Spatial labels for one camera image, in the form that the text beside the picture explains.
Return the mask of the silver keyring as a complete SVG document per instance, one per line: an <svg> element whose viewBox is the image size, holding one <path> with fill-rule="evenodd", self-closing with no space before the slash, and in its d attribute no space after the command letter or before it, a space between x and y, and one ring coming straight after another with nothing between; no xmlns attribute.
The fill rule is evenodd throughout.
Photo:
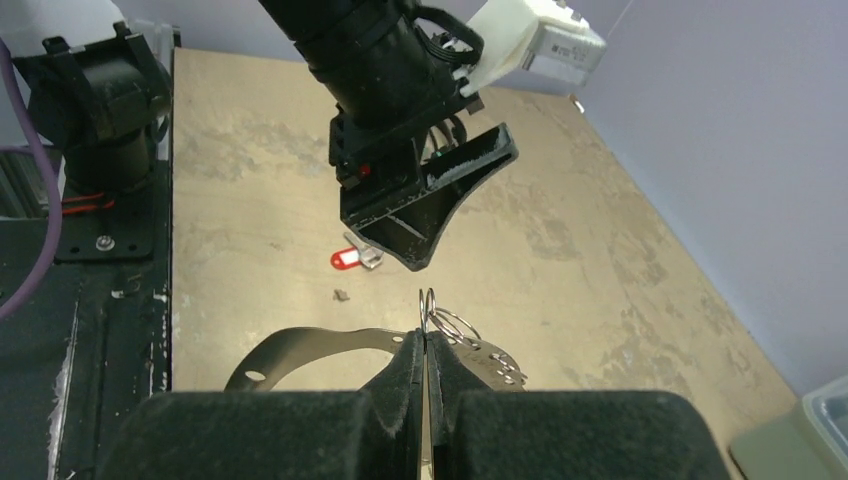
<svg viewBox="0 0 848 480"><path fill-rule="evenodd" d="M436 296L433 288L419 290L419 320L420 330L427 334L434 327L437 320Z"/></svg>

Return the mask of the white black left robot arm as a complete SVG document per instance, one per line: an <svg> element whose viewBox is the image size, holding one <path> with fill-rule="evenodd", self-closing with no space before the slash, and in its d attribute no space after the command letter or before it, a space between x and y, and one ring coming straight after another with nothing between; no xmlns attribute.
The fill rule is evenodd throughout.
<svg viewBox="0 0 848 480"><path fill-rule="evenodd" d="M418 1L266 1L263 9L333 96L328 161L340 218L410 271L426 268L455 211L517 158L498 125L470 137L460 111L481 107L469 82L483 37ZM34 133L65 155L85 192L139 189L152 170L154 123L173 84L143 35L110 1L5 1L7 65L30 90Z"/></svg>

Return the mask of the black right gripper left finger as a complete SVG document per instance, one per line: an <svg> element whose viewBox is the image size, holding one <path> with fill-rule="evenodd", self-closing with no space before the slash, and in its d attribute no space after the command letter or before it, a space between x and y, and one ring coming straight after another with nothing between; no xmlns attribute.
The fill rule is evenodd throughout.
<svg viewBox="0 0 848 480"><path fill-rule="evenodd" d="M418 479L421 332L358 390L172 392L129 415L98 479Z"/></svg>

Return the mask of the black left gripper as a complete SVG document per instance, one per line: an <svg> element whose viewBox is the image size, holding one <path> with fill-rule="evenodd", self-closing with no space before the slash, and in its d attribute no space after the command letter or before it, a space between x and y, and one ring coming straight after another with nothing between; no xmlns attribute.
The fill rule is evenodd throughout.
<svg viewBox="0 0 848 480"><path fill-rule="evenodd" d="M430 264L461 204L518 157L497 126L421 162L436 124L470 104L456 68L482 37L420 1L265 1L264 10L334 97L329 163L342 222L410 271Z"/></svg>

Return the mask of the white red small key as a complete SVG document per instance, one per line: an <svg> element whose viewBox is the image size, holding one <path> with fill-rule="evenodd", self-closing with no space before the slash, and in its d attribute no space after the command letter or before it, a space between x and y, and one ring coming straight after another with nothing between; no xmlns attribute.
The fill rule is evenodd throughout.
<svg viewBox="0 0 848 480"><path fill-rule="evenodd" d="M351 232L344 232L343 237L349 246L331 255L330 264L333 268L340 271L355 267L373 270L382 264L384 257L382 250L362 241Z"/></svg>

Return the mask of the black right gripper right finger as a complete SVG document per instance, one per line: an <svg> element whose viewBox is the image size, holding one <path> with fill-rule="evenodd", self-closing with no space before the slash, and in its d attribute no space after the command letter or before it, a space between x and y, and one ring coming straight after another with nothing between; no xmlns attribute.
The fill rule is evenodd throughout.
<svg viewBox="0 0 848 480"><path fill-rule="evenodd" d="M425 337L436 479L726 479L702 415L661 390L497 391Z"/></svg>

